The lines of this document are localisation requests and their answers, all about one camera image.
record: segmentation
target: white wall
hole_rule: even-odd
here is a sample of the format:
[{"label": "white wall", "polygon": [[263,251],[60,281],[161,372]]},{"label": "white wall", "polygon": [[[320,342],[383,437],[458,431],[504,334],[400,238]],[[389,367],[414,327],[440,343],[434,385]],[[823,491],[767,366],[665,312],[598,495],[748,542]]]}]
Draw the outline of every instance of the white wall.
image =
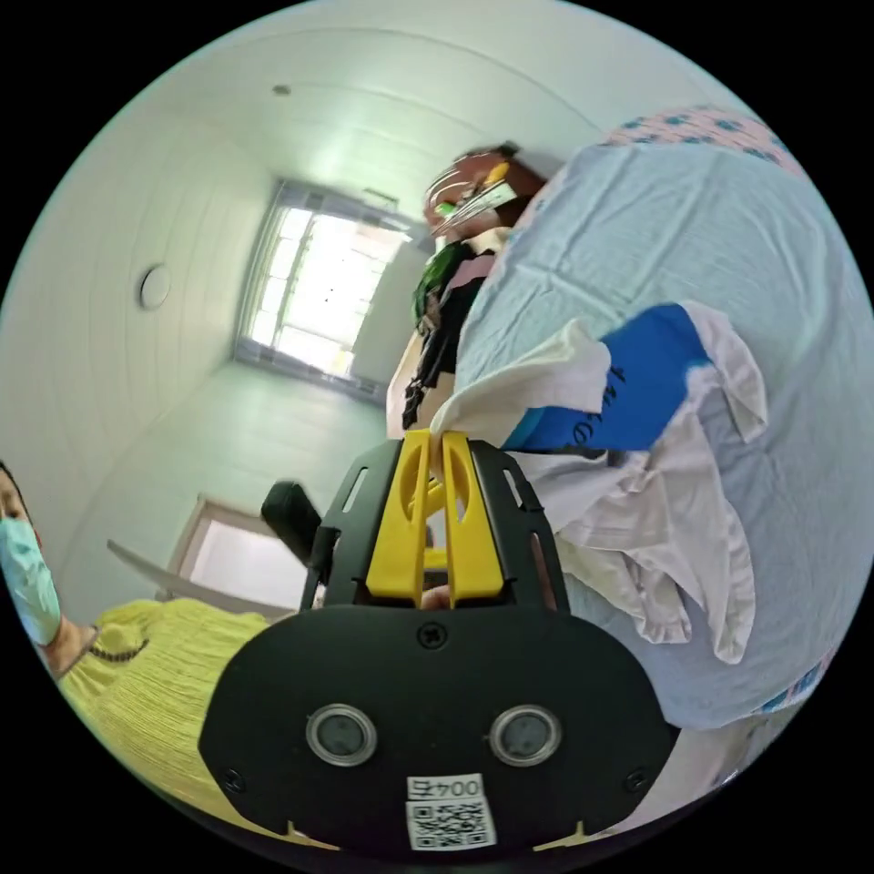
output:
[{"label": "white wall", "polygon": [[229,363],[121,459],[56,574],[76,622],[154,588],[106,548],[113,539],[166,567],[199,493],[256,513],[278,479],[304,484],[324,512],[351,463],[385,437],[382,409]]},{"label": "white wall", "polygon": [[[46,206],[0,320],[0,457],[55,568],[118,459],[229,357],[273,191],[214,128],[141,100]],[[144,312],[137,286],[159,262],[172,289]]]},{"label": "white wall", "polygon": [[354,376],[388,385],[413,331],[412,293],[428,255],[404,243],[385,269],[355,341]]}]

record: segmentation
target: yellow sweater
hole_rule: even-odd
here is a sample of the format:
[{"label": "yellow sweater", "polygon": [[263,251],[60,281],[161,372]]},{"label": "yellow sweater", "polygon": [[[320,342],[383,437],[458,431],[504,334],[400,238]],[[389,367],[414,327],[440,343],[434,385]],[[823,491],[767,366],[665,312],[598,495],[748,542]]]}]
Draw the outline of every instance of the yellow sweater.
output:
[{"label": "yellow sweater", "polygon": [[136,601],[99,618],[96,643],[108,653],[122,653],[148,639],[145,649],[127,663],[86,654],[60,688],[104,746],[156,788],[235,826],[327,848],[291,829],[280,838],[242,818],[198,752],[219,675],[268,624],[261,615],[225,613],[200,601]]}]

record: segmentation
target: surgical mask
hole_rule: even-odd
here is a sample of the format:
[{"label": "surgical mask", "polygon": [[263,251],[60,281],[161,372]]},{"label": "surgical mask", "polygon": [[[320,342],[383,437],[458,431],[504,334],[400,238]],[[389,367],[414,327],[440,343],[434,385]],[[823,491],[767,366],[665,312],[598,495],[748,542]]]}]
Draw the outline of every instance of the surgical mask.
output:
[{"label": "surgical mask", "polygon": [[36,533],[24,519],[0,519],[0,567],[27,636],[50,644],[61,625],[61,607]]}]

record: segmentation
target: white towel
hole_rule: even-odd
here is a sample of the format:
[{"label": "white towel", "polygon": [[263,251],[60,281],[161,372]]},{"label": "white towel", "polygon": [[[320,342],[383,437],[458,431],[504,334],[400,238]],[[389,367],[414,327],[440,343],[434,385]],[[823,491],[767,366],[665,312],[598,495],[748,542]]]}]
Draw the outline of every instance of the white towel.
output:
[{"label": "white towel", "polygon": [[[725,316],[700,304],[682,306],[712,363],[689,371],[686,399],[647,452],[630,452],[620,468],[596,469],[567,455],[513,456],[544,506],[567,573],[631,615],[638,633],[654,644],[688,641],[680,596],[686,593],[706,614],[716,656],[736,664],[756,611],[753,568],[697,411],[720,388],[750,441],[767,424],[765,386]],[[431,427],[435,471],[440,475],[444,431],[500,447],[528,409],[600,413],[610,367],[607,347],[571,321],[440,408]]]}]

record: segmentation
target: person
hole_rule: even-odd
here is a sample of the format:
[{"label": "person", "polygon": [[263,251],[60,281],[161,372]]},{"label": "person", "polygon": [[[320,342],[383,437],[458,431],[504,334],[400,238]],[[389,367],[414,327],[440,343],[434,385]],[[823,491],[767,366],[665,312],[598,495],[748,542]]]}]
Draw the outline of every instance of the person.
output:
[{"label": "person", "polygon": [[[42,544],[9,469],[0,462],[0,573],[18,616],[58,688],[124,767],[167,795],[231,825],[279,838],[242,818],[207,771],[198,738],[225,666],[271,622],[192,599],[134,601],[93,625],[63,612]],[[426,593],[423,609],[444,605]]]}]

